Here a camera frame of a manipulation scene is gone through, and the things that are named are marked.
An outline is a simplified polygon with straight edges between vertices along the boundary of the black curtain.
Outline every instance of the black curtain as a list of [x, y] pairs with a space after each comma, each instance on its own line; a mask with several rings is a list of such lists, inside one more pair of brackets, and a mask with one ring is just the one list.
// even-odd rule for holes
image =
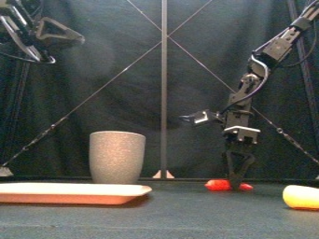
[[[301, 11], [306, 1], [295, 3]], [[88, 176], [90, 134], [119, 130], [146, 135], [142, 176], [153, 176], [163, 160], [161, 97], [162, 91], [167, 91], [167, 169], [175, 177], [225, 177], [221, 126], [193, 128], [179, 121], [179, 116], [206, 108], [213, 111], [225, 108], [246, 73], [253, 50], [291, 24], [289, 4], [277, 0], [169, 0], [167, 13], [167, 89], [163, 89], [162, 2], [46, 1], [43, 15], [80, 32], [86, 43], [54, 50], [55, 65], [30, 67], [10, 155], [60, 118], [68, 119], [12, 161], [10, 169], [16, 175]], [[297, 61], [295, 50], [286, 63]], [[311, 59], [313, 79], [317, 63]], [[283, 128], [305, 150], [318, 156], [301, 67], [275, 71], [254, 98], [254, 108], [262, 115], [255, 112], [251, 126], [262, 134], [249, 177], [315, 178], [318, 164], [277, 132], [278, 127]]]

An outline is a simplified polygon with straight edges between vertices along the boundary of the yellow object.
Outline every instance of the yellow object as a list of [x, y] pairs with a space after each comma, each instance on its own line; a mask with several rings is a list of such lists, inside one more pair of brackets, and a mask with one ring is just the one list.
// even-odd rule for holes
[[319, 189], [289, 185], [283, 191], [286, 204], [301, 210], [319, 210]]

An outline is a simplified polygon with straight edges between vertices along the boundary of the speckled ceramic cup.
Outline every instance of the speckled ceramic cup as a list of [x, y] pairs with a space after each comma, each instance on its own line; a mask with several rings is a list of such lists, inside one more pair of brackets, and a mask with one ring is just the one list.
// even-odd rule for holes
[[143, 166], [146, 137], [102, 131], [90, 136], [90, 172], [94, 183], [137, 184]]

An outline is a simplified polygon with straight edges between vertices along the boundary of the tray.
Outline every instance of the tray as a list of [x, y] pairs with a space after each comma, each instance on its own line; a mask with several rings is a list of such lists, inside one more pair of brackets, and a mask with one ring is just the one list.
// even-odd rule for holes
[[0, 203], [124, 204], [153, 189], [143, 185], [3, 183]]

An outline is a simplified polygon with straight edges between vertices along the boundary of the vertical pole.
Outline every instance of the vertical pole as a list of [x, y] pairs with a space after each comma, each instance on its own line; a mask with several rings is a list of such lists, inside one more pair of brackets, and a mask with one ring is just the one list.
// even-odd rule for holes
[[[290, 9], [290, 14], [291, 14], [291, 20], [294, 21], [299, 17], [299, 15], [298, 15], [295, 3], [293, 0], [289, 0], [289, 9]], [[299, 41], [297, 42], [297, 49], [298, 49], [299, 59], [302, 60], [306, 58], [306, 55], [307, 55], [303, 39], [299, 39]], [[302, 67], [302, 74], [303, 74], [303, 79], [305, 79], [306, 93], [307, 93], [307, 98], [309, 98], [317, 150], [319, 151], [319, 121], [318, 121], [319, 113], [318, 113], [318, 105], [317, 105], [317, 101], [315, 101], [315, 93], [314, 93], [314, 88], [313, 88], [310, 65], [309, 65], [307, 60], [305, 60], [301, 63], [301, 67]]]
[[167, 0], [162, 0], [161, 178], [167, 170]]

